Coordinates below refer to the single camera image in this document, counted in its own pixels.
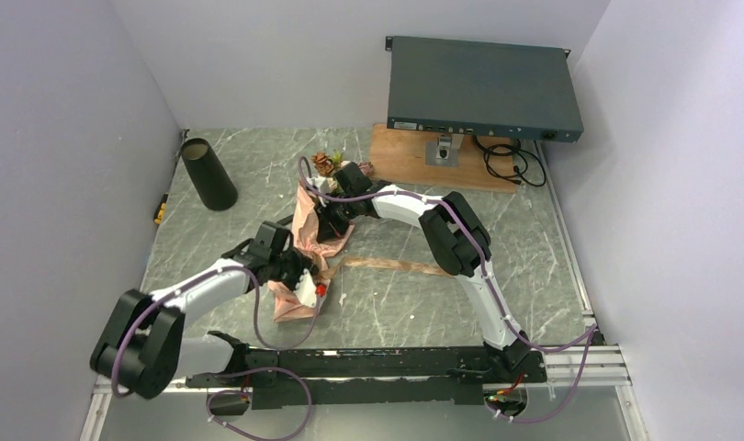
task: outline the gray marble floor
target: gray marble floor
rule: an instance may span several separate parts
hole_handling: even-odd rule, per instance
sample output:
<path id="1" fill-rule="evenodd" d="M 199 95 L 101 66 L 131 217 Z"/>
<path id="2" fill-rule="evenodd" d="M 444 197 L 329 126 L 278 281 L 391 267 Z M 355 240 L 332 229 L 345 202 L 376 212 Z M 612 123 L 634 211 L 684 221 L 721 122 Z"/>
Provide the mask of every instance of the gray marble floor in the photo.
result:
<path id="1" fill-rule="evenodd" d="M 162 288 L 210 266 L 221 253 L 255 234 L 261 221 L 292 213 L 297 160 L 320 150 L 367 158 L 371 129 L 191 130 L 209 140 L 237 186 L 237 204 L 204 208 L 182 162 L 156 236 L 143 282 Z M 402 186 L 428 195 L 449 188 Z M 515 194 L 461 190 L 491 236 L 494 269 L 503 295 L 530 337 L 563 344 L 583 331 L 581 303 L 546 188 Z M 421 232 L 392 220 L 358 219 L 347 255 L 433 263 Z M 346 294 L 343 304 L 339 299 Z M 187 336 L 219 330 L 255 344 L 254 296 L 220 305 L 186 329 Z M 286 345 L 307 320 L 274 324 L 274 300 L 263 293 L 262 334 Z M 478 345 L 481 333 L 465 293 L 450 279 L 369 268 L 344 268 L 335 277 L 311 337 L 302 347 Z"/>

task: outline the white enclosure wall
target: white enclosure wall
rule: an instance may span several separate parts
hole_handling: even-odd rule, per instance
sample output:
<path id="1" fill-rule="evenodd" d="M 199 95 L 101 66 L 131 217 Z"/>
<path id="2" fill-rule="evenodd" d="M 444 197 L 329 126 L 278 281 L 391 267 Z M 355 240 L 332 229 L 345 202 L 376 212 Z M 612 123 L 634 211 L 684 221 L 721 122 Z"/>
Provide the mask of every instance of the white enclosure wall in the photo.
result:
<path id="1" fill-rule="evenodd" d="M 613 0 L 548 162 L 654 440 L 744 440 L 744 0 Z"/>
<path id="2" fill-rule="evenodd" d="M 557 46 L 580 57 L 609 0 L 113 0 L 186 128 L 369 126 L 386 35 Z"/>
<path id="3" fill-rule="evenodd" d="M 0 440 L 80 435 L 178 145 L 108 0 L 0 0 Z"/>

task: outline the crumpled paper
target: crumpled paper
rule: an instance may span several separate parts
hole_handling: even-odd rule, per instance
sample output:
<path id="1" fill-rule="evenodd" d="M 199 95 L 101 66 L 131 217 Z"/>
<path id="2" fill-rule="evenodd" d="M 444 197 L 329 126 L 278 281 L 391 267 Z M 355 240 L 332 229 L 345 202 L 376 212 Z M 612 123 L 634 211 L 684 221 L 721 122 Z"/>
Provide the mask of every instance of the crumpled paper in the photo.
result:
<path id="1" fill-rule="evenodd" d="M 300 250 L 304 255 L 312 258 L 312 261 L 318 265 L 320 271 L 329 268 L 326 261 L 328 257 L 333 257 L 342 251 L 347 243 L 354 226 L 351 224 L 345 236 L 335 241 L 318 243 L 318 215 L 313 208 L 315 202 L 302 186 L 297 189 L 297 206 L 294 210 L 294 220 L 291 222 L 291 232 L 294 234 L 294 247 Z M 319 277 L 315 283 L 322 283 L 329 287 L 331 280 L 329 278 Z M 299 299 L 290 289 L 282 282 L 267 282 L 266 287 L 275 295 L 275 314 L 273 320 L 275 323 L 288 322 L 290 320 L 310 318 L 313 315 L 313 308 L 299 303 Z"/>

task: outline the purple cable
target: purple cable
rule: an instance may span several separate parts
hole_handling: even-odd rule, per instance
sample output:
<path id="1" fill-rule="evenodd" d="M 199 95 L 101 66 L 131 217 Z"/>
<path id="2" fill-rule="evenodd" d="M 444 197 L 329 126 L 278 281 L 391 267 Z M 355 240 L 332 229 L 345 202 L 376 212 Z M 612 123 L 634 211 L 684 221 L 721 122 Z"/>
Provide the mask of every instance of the purple cable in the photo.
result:
<path id="1" fill-rule="evenodd" d="M 467 240 L 469 240 L 469 243 L 472 244 L 472 247 L 475 248 L 475 251 L 478 252 L 478 255 L 480 256 L 480 272 L 482 273 L 483 276 L 488 275 L 488 270 L 486 269 L 487 260 L 486 260 L 486 255 L 483 253 L 483 249 L 480 247 L 480 244 L 478 243 L 478 241 L 476 241 L 475 238 L 472 237 L 472 234 L 469 232 L 469 230 L 467 230 L 467 227 L 464 225 L 464 222 L 461 221 L 458 215 L 456 215 L 456 212 L 453 211 L 453 209 L 450 207 L 450 205 L 447 202 L 443 201 L 442 199 L 424 199 L 422 195 L 419 195 L 417 193 L 413 193 L 407 190 L 401 190 L 401 191 L 396 191 L 396 192 L 379 191 L 377 193 L 372 193 L 372 194 L 368 194 L 364 196 L 358 196 L 354 198 L 335 198 L 329 195 L 322 194 L 318 188 L 310 184 L 310 181 L 308 181 L 304 175 L 304 170 L 302 170 L 302 163 L 307 165 L 308 177 L 312 177 L 312 172 L 310 170 L 310 162 L 308 161 L 307 157 L 305 156 L 299 157 L 299 163 L 298 163 L 299 177 L 302 180 L 304 180 L 304 182 L 307 184 L 306 187 L 310 190 L 310 192 L 312 192 L 316 196 L 324 198 L 330 202 L 341 202 L 341 203 L 342 202 L 358 202 L 361 200 L 377 198 L 380 196 L 404 195 L 410 198 L 416 198 L 416 199 L 422 200 L 426 204 L 439 205 L 443 207 L 445 211 L 447 211 L 447 213 L 450 215 L 451 219 L 453 219 L 453 222 L 458 226 L 459 230 L 461 230 L 461 232 L 467 237 Z M 496 291 L 496 288 L 493 286 L 493 283 L 491 283 L 489 278 L 485 278 L 485 280 L 486 280 L 486 285 L 488 285 L 489 287 L 489 291 L 491 292 L 491 294 L 493 294 L 492 297 L 494 298 L 494 302 L 496 302 L 496 305 L 499 308 L 499 311 L 502 313 L 502 317 L 505 317 L 507 315 L 507 311 L 505 311 L 504 307 L 502 306 L 502 301 L 500 300 L 501 293 L 498 293 Z M 577 345 L 582 340 L 586 340 L 586 349 L 583 352 L 583 359 L 581 361 L 581 367 L 578 370 L 578 377 L 575 378 L 575 382 L 572 384 L 572 388 L 570 389 L 569 394 L 567 395 L 567 398 L 565 398 L 565 400 L 556 408 L 556 410 L 554 410 L 554 412 L 549 413 L 548 415 L 545 415 L 544 417 L 533 418 L 531 420 L 523 420 L 521 423 L 522 424 L 539 423 L 540 421 L 545 421 L 547 419 L 550 419 L 553 416 L 555 416 L 557 413 L 561 412 L 561 410 L 564 409 L 564 406 L 567 405 L 569 400 L 571 400 L 572 397 L 577 392 L 578 382 L 580 382 L 581 375 L 583 373 L 583 368 L 585 368 L 586 366 L 586 357 L 589 354 L 589 347 L 591 346 L 591 338 L 589 337 L 593 335 L 594 330 L 596 330 L 596 325 L 591 326 L 585 333 L 583 333 L 581 336 L 579 336 L 575 340 L 572 340 L 571 342 L 567 343 L 566 345 L 561 345 L 558 347 L 544 347 L 534 342 L 530 342 L 528 339 L 524 338 L 521 335 L 521 333 L 515 330 L 515 328 L 513 327 L 513 324 L 510 323 L 510 321 L 507 320 L 506 318 L 504 319 L 504 323 L 507 325 L 508 329 L 510 329 L 513 332 L 513 334 L 518 340 L 524 342 L 524 344 L 526 344 L 527 346 L 537 349 L 539 351 L 542 351 L 543 353 L 546 353 L 546 354 L 562 352 L 566 349 L 569 349 Z"/>
<path id="2" fill-rule="evenodd" d="M 596 329 L 596 325 L 593 324 L 591 328 Z M 572 387 L 569 388 L 569 393 L 564 398 L 564 400 L 561 401 L 561 403 L 557 406 L 556 409 L 551 411 L 550 413 L 543 415 L 543 416 L 537 416 L 536 418 L 513 418 L 512 420 L 509 419 L 511 423 L 517 423 L 517 424 L 535 424 L 535 423 L 542 423 L 544 421 L 547 421 L 554 416 L 558 415 L 561 411 L 564 410 L 565 407 L 567 407 L 567 404 L 569 404 L 570 401 L 572 401 L 572 398 L 575 397 L 575 393 L 578 391 L 578 383 L 581 382 L 581 377 L 583 376 L 583 368 L 586 366 L 586 358 L 589 355 L 589 348 L 591 347 L 591 340 L 588 340 L 586 342 L 586 347 L 583 349 L 583 359 L 581 360 L 581 366 L 578 368 L 578 375 L 575 377 L 575 381 L 572 383 Z M 492 409 L 487 403 L 486 408 L 496 415 L 496 410 Z"/>
<path id="3" fill-rule="evenodd" d="M 244 372 L 235 372 L 233 374 L 216 375 L 216 377 L 230 379 L 234 377 L 243 377 L 246 375 L 255 374 L 257 372 L 268 372 L 272 370 L 274 370 L 275 372 L 282 372 L 286 375 L 289 375 L 293 379 L 295 379 L 299 383 L 301 388 L 304 389 L 305 395 L 307 395 L 307 413 L 304 415 L 304 420 L 302 420 L 301 424 L 299 425 L 299 427 L 297 427 L 295 431 L 291 432 L 290 435 L 286 435 L 280 438 L 262 438 L 261 436 L 249 434 L 234 424 L 228 424 L 225 421 L 221 421 L 221 419 L 219 419 L 218 417 L 212 414 L 212 411 L 210 410 L 209 406 L 215 398 L 221 395 L 239 395 L 241 397 L 246 397 L 249 395 L 247 392 L 244 392 L 242 390 L 226 389 L 226 390 L 221 390 L 219 392 L 215 392 L 212 395 L 210 395 L 209 398 L 207 399 L 207 404 L 206 404 L 207 415 L 209 415 L 208 422 L 212 421 L 214 423 L 220 424 L 223 427 L 226 427 L 227 429 L 231 430 L 235 434 L 246 436 L 254 441 L 286 441 L 298 435 L 307 426 L 307 422 L 310 420 L 310 417 L 312 416 L 312 395 L 310 394 L 310 389 L 307 387 L 307 384 L 297 374 L 291 372 L 288 369 L 284 369 L 282 367 L 257 367 L 255 369 L 245 370 Z"/>
<path id="4" fill-rule="evenodd" d="M 312 322 L 310 322 L 310 328 L 308 328 L 307 332 L 304 334 L 304 336 L 299 340 L 295 345 L 292 345 L 290 347 L 277 347 L 274 345 L 270 345 L 266 340 L 264 340 L 264 337 L 261 335 L 261 332 L 258 329 L 258 308 L 259 304 L 261 302 L 261 291 L 260 291 L 260 285 L 258 284 L 258 280 L 255 278 L 255 275 L 253 274 L 253 271 L 250 269 L 244 267 L 244 266 L 221 266 L 217 270 L 214 271 L 208 271 L 192 280 L 187 281 L 183 285 L 175 288 L 171 292 L 167 293 L 162 298 L 158 299 L 154 303 L 152 303 L 150 306 L 148 306 L 145 311 L 140 314 L 136 320 L 131 324 L 126 334 L 123 336 L 123 340 L 120 342 L 120 346 L 118 347 L 118 352 L 115 354 L 115 360 L 112 363 L 112 372 L 109 376 L 111 386 L 112 386 L 112 393 L 118 398 L 123 398 L 131 395 L 131 390 L 128 390 L 126 392 L 121 392 L 118 388 L 119 385 L 119 376 L 120 376 L 120 364 L 123 361 L 123 355 L 126 353 L 126 348 L 129 347 L 129 344 L 131 343 L 131 339 L 134 338 L 134 334 L 137 332 L 137 329 L 140 327 L 142 322 L 147 319 L 147 317 L 152 314 L 155 310 L 163 306 L 166 302 L 169 300 L 174 299 L 179 292 L 185 291 L 187 289 L 191 289 L 196 287 L 197 285 L 201 284 L 202 282 L 205 282 L 213 277 L 216 277 L 220 273 L 224 272 L 234 272 L 234 271 L 242 271 L 245 273 L 252 281 L 254 285 L 254 291 L 255 291 L 255 301 L 254 301 L 254 309 L 253 309 L 253 324 L 254 324 L 254 331 L 255 336 L 258 338 L 258 341 L 261 342 L 261 344 L 269 349 L 274 349 L 277 351 L 285 351 L 288 349 L 292 349 L 298 345 L 301 345 L 304 343 L 305 340 L 310 336 L 312 333 L 312 328 L 315 327 L 315 321 L 318 318 L 318 309 L 320 308 L 320 299 L 318 303 L 316 303 L 314 308 L 314 313 L 312 314 Z"/>

